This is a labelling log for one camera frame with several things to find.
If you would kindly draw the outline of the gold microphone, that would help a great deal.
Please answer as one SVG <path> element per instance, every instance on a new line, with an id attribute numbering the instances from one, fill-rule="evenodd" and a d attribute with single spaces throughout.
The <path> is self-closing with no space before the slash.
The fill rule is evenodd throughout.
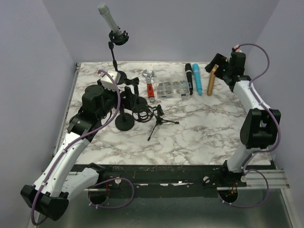
<path id="1" fill-rule="evenodd" d="M 217 70 L 218 66 L 215 65 L 209 75 L 209 83 L 208 83 L 208 88 L 207 88 L 207 96 L 211 96 L 212 92 L 213 92 L 213 86 L 214 86 L 214 82 L 215 82 L 215 72 Z"/>

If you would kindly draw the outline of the black clip desk stand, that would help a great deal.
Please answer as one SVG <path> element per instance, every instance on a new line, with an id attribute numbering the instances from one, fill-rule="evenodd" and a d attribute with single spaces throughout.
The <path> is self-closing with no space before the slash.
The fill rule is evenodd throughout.
<path id="1" fill-rule="evenodd" d="M 147 100 L 141 96 L 139 96 L 139 78 L 135 77 L 133 79 L 128 79 L 126 78 L 124 81 L 124 84 L 126 84 L 127 86 L 133 86 L 134 88 L 134 95 L 132 96 L 132 105 L 133 105 L 133 109 L 132 111 L 134 111 L 135 113 L 138 113 L 140 111 L 142 111 L 144 109 L 144 107 L 147 105 Z"/>

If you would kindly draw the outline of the blue microphone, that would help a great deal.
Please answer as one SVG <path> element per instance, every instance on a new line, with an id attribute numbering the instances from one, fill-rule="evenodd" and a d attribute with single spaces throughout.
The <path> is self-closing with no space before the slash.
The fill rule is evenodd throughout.
<path id="1" fill-rule="evenodd" d="M 198 95 L 202 95 L 203 90 L 202 90 L 202 85 L 201 85 L 201 79 L 200 79 L 200 68 L 197 63 L 194 63 L 192 65 L 192 71 L 195 79 L 195 84 L 196 84 L 196 89 L 198 92 Z"/>

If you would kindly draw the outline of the black microphone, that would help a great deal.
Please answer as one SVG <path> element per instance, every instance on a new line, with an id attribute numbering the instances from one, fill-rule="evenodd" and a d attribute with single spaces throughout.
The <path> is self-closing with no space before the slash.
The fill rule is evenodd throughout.
<path id="1" fill-rule="evenodd" d="M 187 78 L 188 85 L 189 85 L 190 95 L 193 95 L 192 67 L 191 67 L 190 63 L 186 63 L 185 73 L 186 73 L 186 78 Z"/>

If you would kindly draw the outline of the black tripod shock-mount stand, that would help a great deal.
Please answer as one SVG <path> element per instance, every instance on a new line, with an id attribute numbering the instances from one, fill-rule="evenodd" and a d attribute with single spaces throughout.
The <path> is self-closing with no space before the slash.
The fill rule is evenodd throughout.
<path id="1" fill-rule="evenodd" d="M 162 106 L 159 104 L 157 106 L 150 106 L 150 105 L 140 105 L 138 107 L 135 107 L 132 111 L 132 117 L 134 120 L 138 123 L 147 123 L 152 120 L 152 118 L 155 118 L 155 125 L 152 128 L 152 131 L 147 139 L 147 141 L 150 141 L 152 134 L 157 126 L 161 126 L 164 123 L 171 123 L 171 124 L 179 124 L 178 121 L 172 121 L 164 119 L 162 116 L 164 115 Z"/>

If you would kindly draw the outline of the grey microphone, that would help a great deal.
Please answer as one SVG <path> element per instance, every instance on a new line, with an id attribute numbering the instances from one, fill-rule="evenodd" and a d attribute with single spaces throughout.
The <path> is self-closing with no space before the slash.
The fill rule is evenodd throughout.
<path id="1" fill-rule="evenodd" d="M 111 12 L 110 12 L 110 10 L 108 8 L 108 6 L 105 3 L 100 3 L 98 5 L 98 11 L 99 11 L 99 14 L 105 19 L 105 21 L 109 25 L 111 31 L 116 36 L 120 36 L 121 35 L 121 31 L 118 28 L 117 24 L 115 23 L 112 15 L 111 15 Z"/>

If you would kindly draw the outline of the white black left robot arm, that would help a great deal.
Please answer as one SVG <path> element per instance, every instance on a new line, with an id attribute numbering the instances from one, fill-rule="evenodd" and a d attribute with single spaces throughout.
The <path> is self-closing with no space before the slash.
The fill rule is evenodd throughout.
<path id="1" fill-rule="evenodd" d="M 88 187 L 102 187 L 108 183 L 130 180 L 122 177 L 106 178 L 104 169 L 91 164 L 74 178 L 67 180 L 78 157 L 95 135 L 117 116 L 105 123 L 102 119 L 123 103 L 122 92 L 116 83 L 90 85 L 85 89 L 82 106 L 71 118 L 61 146 L 41 176 L 31 185 L 24 185 L 21 196 L 31 208 L 31 222 L 41 225 L 46 219 L 57 221 L 65 213 L 69 202 Z"/>

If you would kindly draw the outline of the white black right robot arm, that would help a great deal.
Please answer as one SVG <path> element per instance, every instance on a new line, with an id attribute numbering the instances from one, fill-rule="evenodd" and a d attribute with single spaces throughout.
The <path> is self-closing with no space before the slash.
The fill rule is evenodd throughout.
<path id="1" fill-rule="evenodd" d="M 247 116 L 240 129 L 240 145 L 225 161 L 227 170 L 219 173 L 218 180 L 224 186 L 235 182 L 234 173 L 240 173 L 257 153 L 270 152 L 270 146 L 278 142 L 281 113 L 267 105 L 254 88 L 250 76 L 245 75 L 246 55 L 232 51 L 230 57 L 217 53 L 205 67 L 208 73 L 223 80 L 241 101 Z"/>

